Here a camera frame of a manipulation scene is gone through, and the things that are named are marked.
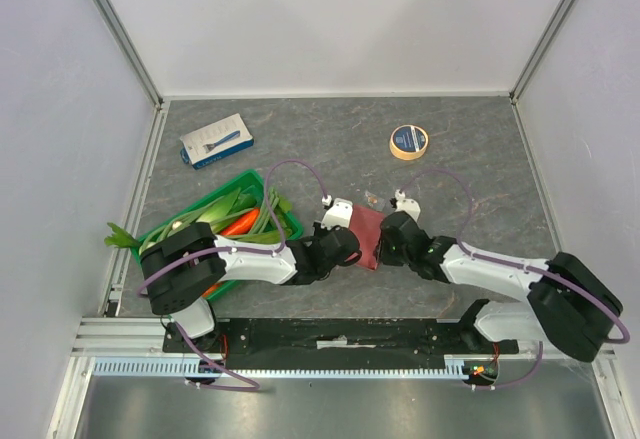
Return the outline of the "pink paper box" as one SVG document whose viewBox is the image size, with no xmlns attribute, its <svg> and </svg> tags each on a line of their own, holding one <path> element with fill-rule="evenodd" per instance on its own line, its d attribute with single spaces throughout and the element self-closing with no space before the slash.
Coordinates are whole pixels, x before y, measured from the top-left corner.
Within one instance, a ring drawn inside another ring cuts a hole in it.
<svg viewBox="0 0 640 439">
<path fill-rule="evenodd" d="M 362 253 L 357 265 L 359 267 L 376 270 L 379 264 L 380 225 L 385 218 L 382 212 L 361 205 L 354 205 L 349 221 L 352 231 L 360 244 Z"/>
</svg>

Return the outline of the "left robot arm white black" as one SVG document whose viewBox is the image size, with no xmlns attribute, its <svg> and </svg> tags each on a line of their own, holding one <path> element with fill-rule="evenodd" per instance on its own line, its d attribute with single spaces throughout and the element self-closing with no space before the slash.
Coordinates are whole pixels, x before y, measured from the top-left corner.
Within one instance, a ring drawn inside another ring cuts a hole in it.
<svg viewBox="0 0 640 439">
<path fill-rule="evenodd" d="M 218 283 L 261 281 L 273 285 L 309 285 L 336 267 L 359 261 L 360 244 L 347 228 L 280 244 L 250 244 L 215 235 L 202 223 L 146 249 L 140 258 L 144 282 L 139 290 L 152 312 L 167 316 L 198 352 L 219 341 L 219 328 L 205 293 Z"/>
</svg>

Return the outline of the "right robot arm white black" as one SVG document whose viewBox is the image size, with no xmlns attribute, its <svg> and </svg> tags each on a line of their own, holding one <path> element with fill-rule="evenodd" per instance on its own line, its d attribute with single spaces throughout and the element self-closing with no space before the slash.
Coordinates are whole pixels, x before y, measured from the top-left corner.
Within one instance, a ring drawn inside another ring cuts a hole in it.
<svg viewBox="0 0 640 439">
<path fill-rule="evenodd" d="M 508 297 L 506 304 L 481 304 L 458 327 L 459 343 L 469 352 L 504 340 L 542 341 L 591 362 L 621 325 L 622 303 L 572 254 L 559 252 L 550 260 L 492 255 L 455 238 L 429 237 L 406 212 L 386 217 L 380 230 L 383 264 Z"/>
</svg>

